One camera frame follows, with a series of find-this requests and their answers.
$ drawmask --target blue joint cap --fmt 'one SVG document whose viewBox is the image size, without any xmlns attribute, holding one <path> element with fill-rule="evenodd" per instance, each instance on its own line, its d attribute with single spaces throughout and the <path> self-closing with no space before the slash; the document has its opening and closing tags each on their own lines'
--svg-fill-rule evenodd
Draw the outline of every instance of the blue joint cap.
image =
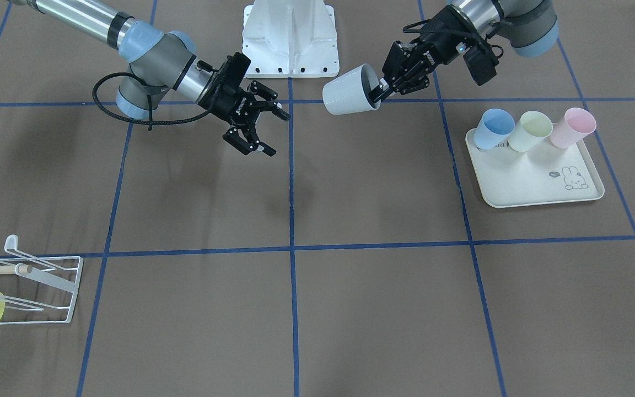
<svg viewBox="0 0 635 397">
<path fill-rule="evenodd" d="M 190 36 L 188 36 L 187 33 L 181 32 L 179 30 L 173 30 L 169 32 L 169 34 L 174 35 L 175 37 L 178 37 L 181 40 L 181 42 L 183 42 L 183 44 L 186 46 L 188 51 L 194 53 L 194 55 L 197 55 L 197 48 L 195 47 L 195 43 L 192 42 L 192 38 L 190 38 Z"/>
<path fill-rule="evenodd" d="M 141 109 L 139 106 L 134 105 L 130 101 L 124 98 L 124 95 L 121 95 L 121 91 L 116 91 L 116 106 L 119 107 L 124 115 L 131 117 L 136 120 L 148 120 L 149 111 L 146 109 Z"/>
<path fill-rule="evenodd" d="M 147 53 L 154 45 L 163 38 L 163 32 L 149 25 L 148 23 L 137 20 L 126 31 L 121 45 L 119 45 L 119 55 L 128 63 L 134 62 Z"/>
<path fill-rule="evenodd" d="M 535 43 L 531 45 L 527 45 L 526 47 L 514 47 L 514 51 L 518 53 L 518 55 L 525 56 L 526 58 L 533 58 L 534 56 L 542 55 L 547 50 L 555 45 L 557 42 L 558 35 L 560 33 L 559 26 L 557 24 L 557 20 L 555 20 L 555 25 L 550 28 L 547 33 L 541 38 L 539 38 Z"/>
</svg>

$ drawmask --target robotic arm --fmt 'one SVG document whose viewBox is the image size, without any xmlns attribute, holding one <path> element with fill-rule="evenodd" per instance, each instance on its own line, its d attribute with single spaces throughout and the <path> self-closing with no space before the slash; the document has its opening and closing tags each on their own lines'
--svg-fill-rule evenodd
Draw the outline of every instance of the robotic arm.
<svg viewBox="0 0 635 397">
<path fill-rule="evenodd" d="M 403 32 L 418 37 L 391 45 L 381 69 L 384 77 L 378 85 L 365 88 L 368 109 L 377 109 L 395 93 L 406 95 L 428 87 L 428 75 L 458 55 L 464 55 L 472 78 L 483 85 L 496 76 L 501 57 L 492 51 L 498 46 L 487 43 L 489 38 L 502 36 L 519 55 L 537 56 L 555 44 L 558 24 L 552 0 L 448 0 L 434 17 L 408 25 Z M 336 98 L 323 99 L 331 113 L 348 112 L 334 105 Z"/>
<path fill-rule="evenodd" d="M 114 115 L 101 106 L 108 115 L 151 126 L 179 124 L 212 113 L 229 123 L 223 139 L 240 152 L 247 155 L 263 151 L 269 156 L 276 153 L 260 141 L 256 121 L 263 111 L 271 111 L 282 120 L 289 120 L 290 115 L 276 101 L 277 93 L 267 86 L 252 81 L 247 91 L 239 87 L 250 64 L 242 53 L 227 56 L 227 61 L 216 70 L 197 58 L 195 44 L 185 33 L 163 33 L 98 0 L 9 1 L 16 5 L 27 4 L 106 43 L 128 61 L 127 73 L 106 76 L 95 86 L 93 98 L 101 106 L 96 98 L 99 85 L 111 77 L 126 76 L 117 91 L 116 104 L 129 118 Z M 170 89 L 197 103 L 205 113 L 187 120 L 151 121 L 152 111 Z"/>
</svg>

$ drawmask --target drying rack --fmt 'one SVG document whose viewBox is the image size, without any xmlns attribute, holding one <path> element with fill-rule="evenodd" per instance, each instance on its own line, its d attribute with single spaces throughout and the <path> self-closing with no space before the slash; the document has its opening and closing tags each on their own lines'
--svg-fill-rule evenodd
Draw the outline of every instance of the drying rack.
<svg viewBox="0 0 635 397">
<path fill-rule="evenodd" d="M 0 275 L 16 275 L 46 286 L 67 292 L 63 304 L 36 302 L 21 297 L 4 294 L 3 299 L 7 309 L 21 312 L 43 312 L 52 310 L 61 314 L 60 318 L 49 320 L 18 320 L 2 321 L 0 324 L 50 324 L 69 323 L 73 319 L 75 303 L 80 289 L 80 277 L 83 271 L 83 258 L 80 256 L 46 256 L 38 257 L 27 254 L 18 249 L 18 236 L 11 234 L 4 243 L 4 251 L 13 258 L 0 259 Z M 74 263 L 75 266 L 65 267 L 63 264 Z"/>
</svg>

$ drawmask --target tray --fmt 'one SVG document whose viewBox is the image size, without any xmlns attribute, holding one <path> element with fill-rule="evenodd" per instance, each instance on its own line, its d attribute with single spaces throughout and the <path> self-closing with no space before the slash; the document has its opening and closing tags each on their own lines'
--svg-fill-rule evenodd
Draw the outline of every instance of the tray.
<svg viewBox="0 0 635 397">
<path fill-rule="evenodd" d="M 466 135 L 467 149 L 479 188 L 494 208 L 594 201 L 604 185 L 584 141 L 561 149 L 545 139 L 520 153 L 504 141 L 489 151 L 474 144 L 474 129 Z"/>
</svg>

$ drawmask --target blue cup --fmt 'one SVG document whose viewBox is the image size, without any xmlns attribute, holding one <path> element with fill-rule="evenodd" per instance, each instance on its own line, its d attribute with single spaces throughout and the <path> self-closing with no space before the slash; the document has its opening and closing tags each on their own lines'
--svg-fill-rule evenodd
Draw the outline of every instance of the blue cup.
<svg viewBox="0 0 635 397">
<path fill-rule="evenodd" d="M 488 151 L 508 138 L 515 126 L 516 121 L 508 111 L 489 109 L 484 112 L 474 130 L 474 144 L 479 149 Z"/>
</svg>

